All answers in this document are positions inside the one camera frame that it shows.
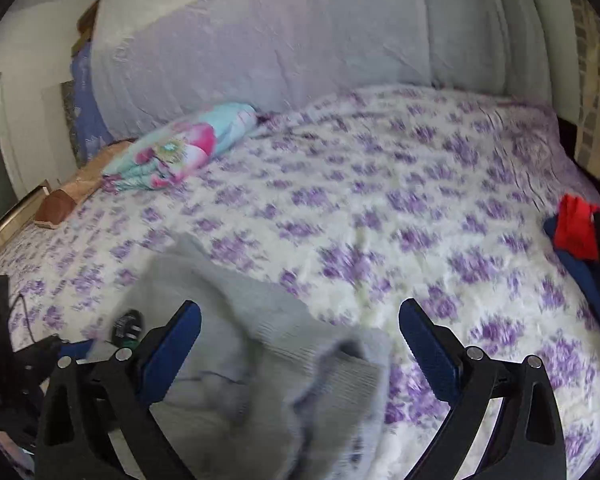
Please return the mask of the red garment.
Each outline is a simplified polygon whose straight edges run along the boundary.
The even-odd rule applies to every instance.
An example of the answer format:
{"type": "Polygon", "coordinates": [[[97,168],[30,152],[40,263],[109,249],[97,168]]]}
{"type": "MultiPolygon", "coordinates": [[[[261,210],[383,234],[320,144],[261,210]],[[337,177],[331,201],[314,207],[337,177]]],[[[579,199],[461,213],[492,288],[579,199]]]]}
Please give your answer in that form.
{"type": "Polygon", "coordinates": [[[595,220],[600,206],[577,195],[565,194],[558,206],[554,246],[581,261],[600,260],[595,220]]]}

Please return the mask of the folded turquoise floral blanket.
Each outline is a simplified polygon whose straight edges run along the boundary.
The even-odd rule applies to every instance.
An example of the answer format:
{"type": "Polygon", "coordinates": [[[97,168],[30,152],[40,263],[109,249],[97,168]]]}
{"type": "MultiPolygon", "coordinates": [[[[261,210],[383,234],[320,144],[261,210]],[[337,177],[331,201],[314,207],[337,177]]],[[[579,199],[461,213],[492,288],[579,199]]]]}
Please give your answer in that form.
{"type": "Polygon", "coordinates": [[[102,170],[113,193],[161,190],[182,183],[257,128],[256,110],[224,103],[173,122],[135,140],[102,170]]]}

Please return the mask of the grey sweatpants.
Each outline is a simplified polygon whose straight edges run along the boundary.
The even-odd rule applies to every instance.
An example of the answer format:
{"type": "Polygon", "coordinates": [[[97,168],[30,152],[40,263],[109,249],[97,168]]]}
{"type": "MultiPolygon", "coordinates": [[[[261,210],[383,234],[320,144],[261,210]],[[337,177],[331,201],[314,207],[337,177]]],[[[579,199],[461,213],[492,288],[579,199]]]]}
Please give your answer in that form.
{"type": "Polygon", "coordinates": [[[388,396],[381,330],[317,320],[283,287],[215,264],[181,234],[117,305],[163,326],[185,301],[201,331],[151,414],[201,479],[363,479],[388,396]]]}

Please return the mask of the blue patterned cloth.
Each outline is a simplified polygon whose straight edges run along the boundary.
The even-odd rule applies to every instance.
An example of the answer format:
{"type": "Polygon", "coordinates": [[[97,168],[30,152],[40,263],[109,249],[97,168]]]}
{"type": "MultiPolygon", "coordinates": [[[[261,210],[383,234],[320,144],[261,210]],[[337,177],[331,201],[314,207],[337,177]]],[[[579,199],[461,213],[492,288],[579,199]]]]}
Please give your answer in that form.
{"type": "Polygon", "coordinates": [[[72,99],[70,115],[76,163],[92,160],[103,148],[114,143],[96,103],[91,66],[91,43],[87,42],[72,58],[72,99]]]}

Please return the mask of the purple floral bedspread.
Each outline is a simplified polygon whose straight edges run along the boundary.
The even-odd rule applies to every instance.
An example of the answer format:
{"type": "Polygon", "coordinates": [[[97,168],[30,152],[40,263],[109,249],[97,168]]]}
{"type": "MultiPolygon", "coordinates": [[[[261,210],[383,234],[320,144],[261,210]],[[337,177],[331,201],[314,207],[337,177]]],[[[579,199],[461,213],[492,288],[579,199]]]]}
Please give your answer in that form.
{"type": "Polygon", "coordinates": [[[328,96],[174,188],[99,191],[59,229],[21,232],[0,255],[26,300],[12,342],[94,337],[190,233],[322,320],[395,333],[412,297],[495,359],[539,356],[577,479],[600,452],[600,329],[543,230],[567,194],[600,198],[546,108],[407,86],[328,96]]]}

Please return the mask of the white lace headboard cover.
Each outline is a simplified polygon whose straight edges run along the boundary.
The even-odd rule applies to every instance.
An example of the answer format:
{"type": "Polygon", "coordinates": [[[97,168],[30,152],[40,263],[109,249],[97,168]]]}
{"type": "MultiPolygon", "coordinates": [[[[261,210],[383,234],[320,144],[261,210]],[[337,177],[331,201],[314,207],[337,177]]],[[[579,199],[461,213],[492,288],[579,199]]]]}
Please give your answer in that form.
{"type": "Polygon", "coordinates": [[[372,84],[552,98],[533,0],[100,0],[91,69],[120,138],[208,104],[284,112],[372,84]]]}

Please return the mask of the blue garment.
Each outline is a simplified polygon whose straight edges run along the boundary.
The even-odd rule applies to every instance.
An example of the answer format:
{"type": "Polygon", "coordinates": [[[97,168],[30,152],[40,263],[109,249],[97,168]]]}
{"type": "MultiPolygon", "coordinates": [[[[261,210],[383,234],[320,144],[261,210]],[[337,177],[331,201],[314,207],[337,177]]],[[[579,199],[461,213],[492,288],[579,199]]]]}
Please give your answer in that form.
{"type": "Polygon", "coordinates": [[[597,276],[598,261],[581,261],[573,258],[564,250],[555,248],[554,252],[576,281],[593,312],[594,318],[600,323],[600,278],[597,276]]]}

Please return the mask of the brown checkered curtain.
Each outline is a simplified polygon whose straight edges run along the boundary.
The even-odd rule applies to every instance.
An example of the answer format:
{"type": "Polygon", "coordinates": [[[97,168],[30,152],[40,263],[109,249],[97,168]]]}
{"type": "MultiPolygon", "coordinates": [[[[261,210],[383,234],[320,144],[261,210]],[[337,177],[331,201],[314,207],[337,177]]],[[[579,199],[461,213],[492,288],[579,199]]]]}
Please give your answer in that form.
{"type": "Polygon", "coordinates": [[[600,17],[588,0],[570,0],[577,52],[581,102],[577,121],[576,162],[600,180],[600,17]]]}

